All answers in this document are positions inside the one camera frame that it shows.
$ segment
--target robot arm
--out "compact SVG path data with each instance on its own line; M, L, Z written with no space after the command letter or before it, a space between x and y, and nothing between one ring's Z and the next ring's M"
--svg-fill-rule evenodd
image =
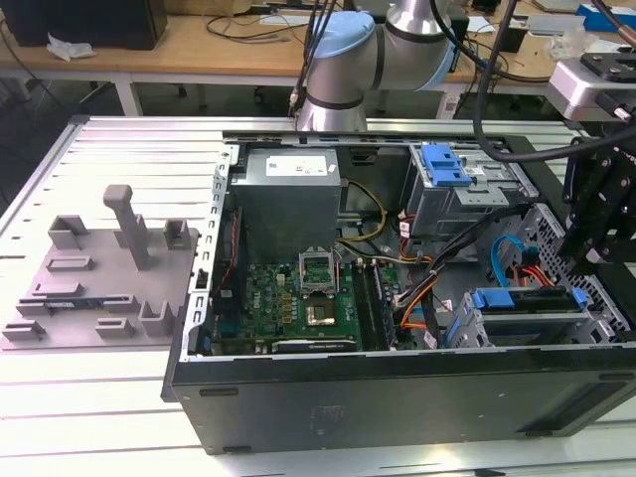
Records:
M376 27L361 12L336 12L307 76L298 116L304 131L364 131L364 94L372 89L422 90L443 80L452 45L430 11L431 0L399 0ZM436 0L446 16L449 0Z

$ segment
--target black box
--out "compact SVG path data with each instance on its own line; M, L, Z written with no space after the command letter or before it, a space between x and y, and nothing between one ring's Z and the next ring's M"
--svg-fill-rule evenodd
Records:
M69 43L152 50L168 23L163 0L0 0L22 47Z

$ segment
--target gray power supply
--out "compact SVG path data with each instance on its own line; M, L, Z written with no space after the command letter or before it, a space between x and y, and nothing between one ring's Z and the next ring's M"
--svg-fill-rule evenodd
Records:
M233 180L245 210L249 260L295 261L309 247L329 249L336 238L340 172L333 149L254 149Z

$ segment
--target green circuit board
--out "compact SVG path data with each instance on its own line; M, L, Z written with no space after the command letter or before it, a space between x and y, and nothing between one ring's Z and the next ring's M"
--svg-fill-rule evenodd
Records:
M276 275L285 273L289 276L285 276L284 283L277 282ZM319 270L319 276L309 276L309 280L324 281L324 273ZM330 337L358 343L360 330L351 280L351 267L344 265L340 273L340 292L331 299L335 307L333 324L309 326L307 306L311 306L314 298L303 297L300 293L298 264L252 265L247 277L247 301L241 333L255 339Z
M249 268L246 284L246 303L241 319L240 335L254 340L332 338L356 342L362 350L358 310L353 289L353 266L340 264L339 291L331 298L314 294L303 296L300 292L298 263L286 265L253 264ZM381 268L385 291L397 293L398 275L394 268ZM305 281L324 282L329 270L320 266L306 268ZM328 311L318 316L317 310ZM333 312L333 323L326 318Z

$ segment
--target blue cable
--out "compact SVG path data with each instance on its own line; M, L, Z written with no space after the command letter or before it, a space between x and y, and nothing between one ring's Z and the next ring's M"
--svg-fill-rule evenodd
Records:
M526 251L526 246L521 241L521 239L511 234L503 234L502 236L495 238L495 241L493 241L493 246L490 248L490 262L492 263L493 272L495 273L495 276L497 277L497 281L499 281L500 286L503 286L503 287L507 287L509 283L508 283L508 278L506 278L506 274L504 273L504 270L502 270L501 268L498 251L499 251L500 243L504 241L505 239L508 239L509 241L511 241L513 245L515 245L519 249L519 251L521 252Z

